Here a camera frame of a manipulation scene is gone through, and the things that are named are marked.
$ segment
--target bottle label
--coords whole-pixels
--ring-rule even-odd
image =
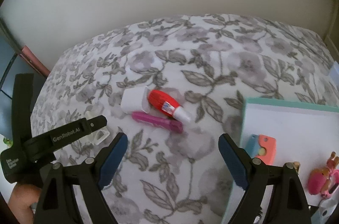
[[[171,104],[169,102],[164,102],[164,104],[162,105],[161,110],[165,111],[168,114],[173,115],[173,112],[174,112],[175,108],[173,106],[171,106]]]

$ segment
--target metal object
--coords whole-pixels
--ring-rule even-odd
[[[94,162],[94,158],[93,157],[88,157],[86,160],[85,160],[85,163],[90,165]]]
[[[61,167],[61,164],[60,163],[55,163],[53,164],[53,169],[58,169]]]
[[[255,164],[255,165],[260,165],[260,164],[261,164],[261,160],[260,160],[259,158],[253,158],[253,159],[252,159],[252,162],[253,162],[253,164]]]
[[[291,162],[286,163],[286,166],[290,169],[294,168],[294,164]]]

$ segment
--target bed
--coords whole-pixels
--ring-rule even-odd
[[[261,18],[173,16],[111,30],[64,52],[35,104],[33,136],[103,114],[111,135],[55,153],[64,166],[95,156],[118,132],[129,146],[103,195],[119,223],[220,223],[232,178],[217,139],[239,142],[247,97],[338,105],[333,64],[316,33]],[[125,89],[161,89],[193,113],[185,133],[134,122],[120,108]],[[161,116],[153,110],[151,114]],[[90,218],[75,188],[85,223]]]

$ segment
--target white box with green rim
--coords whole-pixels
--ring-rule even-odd
[[[308,193],[310,172],[326,164],[332,151],[339,153],[339,108],[319,104],[288,102],[277,99],[246,99],[240,147],[244,148],[252,134],[264,134],[277,140],[274,165],[299,161],[299,178],[309,205],[318,206],[320,196]],[[264,214],[272,186],[267,186],[261,204]],[[222,223],[228,223],[244,191],[233,183]],[[339,190],[332,197],[339,201]]]

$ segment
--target pink toy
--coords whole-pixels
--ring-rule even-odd
[[[326,162],[326,167],[312,170],[307,183],[308,192],[311,195],[321,194],[323,199],[331,197],[332,193],[339,185],[339,170],[336,169],[339,163],[339,157],[333,151]],[[334,178],[334,184],[331,186],[331,178]]]
[[[137,122],[145,122],[151,126],[162,127],[169,131],[182,133],[182,123],[176,120],[155,117],[144,112],[133,112],[132,119]]]

